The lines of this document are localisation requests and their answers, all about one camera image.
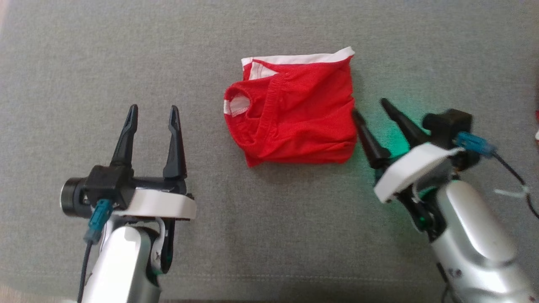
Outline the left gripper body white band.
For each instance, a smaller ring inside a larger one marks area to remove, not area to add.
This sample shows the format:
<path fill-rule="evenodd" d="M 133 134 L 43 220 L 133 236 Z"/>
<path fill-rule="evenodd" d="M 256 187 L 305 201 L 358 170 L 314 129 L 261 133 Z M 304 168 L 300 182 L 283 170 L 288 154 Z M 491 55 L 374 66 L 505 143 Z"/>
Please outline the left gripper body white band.
<path fill-rule="evenodd" d="M 196 202 L 184 180 L 136 179 L 137 187 L 126 210 L 113 212 L 113 229 L 156 222 L 158 231 L 143 228 L 150 237 L 149 264 L 155 275 L 167 274 L 173 262 L 177 221 L 196 218 Z"/>

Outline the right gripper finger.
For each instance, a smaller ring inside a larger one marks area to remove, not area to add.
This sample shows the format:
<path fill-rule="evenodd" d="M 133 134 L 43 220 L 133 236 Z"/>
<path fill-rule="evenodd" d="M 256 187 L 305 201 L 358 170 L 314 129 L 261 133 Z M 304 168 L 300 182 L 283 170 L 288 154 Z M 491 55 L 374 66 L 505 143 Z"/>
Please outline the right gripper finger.
<path fill-rule="evenodd" d="M 352 120 L 370 167 L 387 169 L 390 164 L 390 151 L 384 148 L 370 132 L 364 117 L 357 109 L 352 110 Z"/>
<path fill-rule="evenodd" d="M 380 104 L 387 113 L 389 119 L 397 124 L 410 148 L 415 148 L 416 146 L 429 142 L 429 135 L 403 112 L 399 111 L 399 109 L 389 102 L 387 98 L 381 98 Z"/>

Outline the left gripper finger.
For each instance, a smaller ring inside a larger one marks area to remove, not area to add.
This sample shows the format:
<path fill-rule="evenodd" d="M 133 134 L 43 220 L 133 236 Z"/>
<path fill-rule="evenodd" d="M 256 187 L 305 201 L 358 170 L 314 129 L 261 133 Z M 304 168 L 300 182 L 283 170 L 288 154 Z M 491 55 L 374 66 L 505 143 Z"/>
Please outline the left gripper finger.
<path fill-rule="evenodd" d="M 167 179 L 187 178 L 187 166 L 181 132 L 179 109 L 172 105 L 168 121 L 171 137 L 169 143 L 167 163 L 163 168 L 163 177 Z"/>
<path fill-rule="evenodd" d="M 110 161 L 111 166 L 129 166 L 131 167 L 133 156 L 133 138 L 137 132 L 138 107 L 131 105 L 127 117 L 120 132 L 113 157 Z"/>

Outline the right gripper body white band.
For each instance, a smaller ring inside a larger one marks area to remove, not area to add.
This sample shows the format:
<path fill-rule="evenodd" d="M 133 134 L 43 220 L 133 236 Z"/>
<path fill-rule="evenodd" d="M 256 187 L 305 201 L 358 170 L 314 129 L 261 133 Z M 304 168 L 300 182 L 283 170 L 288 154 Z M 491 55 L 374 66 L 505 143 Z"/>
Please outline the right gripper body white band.
<path fill-rule="evenodd" d="M 404 205 L 416 230 L 433 243 L 447 228 L 439 194 L 453 180 L 452 158 L 463 151 L 430 143 L 412 148 L 381 175 L 374 186 L 376 197 L 381 203 Z"/>

